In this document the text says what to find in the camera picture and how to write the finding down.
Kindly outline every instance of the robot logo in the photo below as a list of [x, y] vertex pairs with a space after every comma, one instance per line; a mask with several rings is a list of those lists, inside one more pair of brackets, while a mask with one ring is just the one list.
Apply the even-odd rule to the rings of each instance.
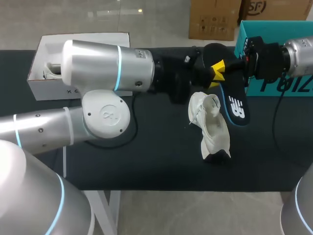
[[266, 1], [251, 1], [248, 16], [260, 15], [266, 7]]
[[100, 111], [100, 115], [103, 118], [103, 123], [107, 126], [114, 126], [121, 119], [116, 106], [111, 104], [104, 106]]

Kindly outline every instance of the white shoe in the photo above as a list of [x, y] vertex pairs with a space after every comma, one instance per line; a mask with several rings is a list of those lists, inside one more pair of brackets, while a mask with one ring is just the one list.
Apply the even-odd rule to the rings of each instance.
[[62, 79], [61, 77], [61, 65], [60, 64], [52, 64], [45, 63], [44, 65], [44, 79]]
[[203, 92], [194, 93], [188, 105], [190, 123], [202, 129], [201, 153], [207, 161], [230, 159], [230, 137], [220, 108], [220, 100], [215, 94]]

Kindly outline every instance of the shoe insole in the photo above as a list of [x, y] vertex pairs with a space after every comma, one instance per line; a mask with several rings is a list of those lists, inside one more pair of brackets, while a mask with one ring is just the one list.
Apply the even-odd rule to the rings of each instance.
[[[202, 58], [205, 68], [209, 68], [221, 60], [227, 63], [237, 59], [229, 48], [218, 43], [206, 45], [203, 49]], [[246, 100], [243, 72], [237, 70], [224, 74], [224, 79], [225, 81], [220, 83], [220, 88], [227, 118], [234, 125], [245, 126], [250, 122], [250, 113]]]

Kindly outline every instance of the white table leg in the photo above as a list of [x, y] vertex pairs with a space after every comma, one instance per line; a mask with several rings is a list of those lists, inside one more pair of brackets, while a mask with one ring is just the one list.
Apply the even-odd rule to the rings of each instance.
[[117, 235], [117, 228], [111, 209], [103, 191], [84, 191], [99, 225], [105, 235]]
[[115, 222], [115, 226], [118, 224], [119, 204], [121, 201], [121, 191], [112, 190], [110, 193], [109, 207], [112, 212], [112, 217]]

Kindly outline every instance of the black tablecloth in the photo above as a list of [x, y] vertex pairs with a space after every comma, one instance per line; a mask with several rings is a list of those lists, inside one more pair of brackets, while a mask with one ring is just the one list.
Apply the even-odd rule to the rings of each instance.
[[[151, 50], [184, 57], [190, 48]], [[69, 105], [68, 100], [35, 100], [26, 82], [34, 54], [34, 51], [0, 51], [1, 116]], [[211, 92], [220, 95], [218, 87]], [[125, 98], [129, 106], [131, 99]], [[238, 127], [227, 123], [232, 161], [221, 166], [202, 160], [201, 129], [189, 125], [187, 104], [171, 104], [165, 94], [140, 94], [135, 102], [139, 123], [136, 139], [114, 150], [95, 149], [86, 143], [67, 147], [67, 180], [84, 190], [292, 190], [313, 161], [313, 98], [283, 98], [277, 114], [276, 136], [284, 153], [275, 148], [271, 134], [277, 100], [277, 97], [248, 98], [250, 125]], [[79, 104], [76, 100], [71, 106]], [[98, 144], [117, 145], [131, 138], [134, 130], [132, 118], [122, 136]], [[61, 150], [37, 157], [62, 175]]]

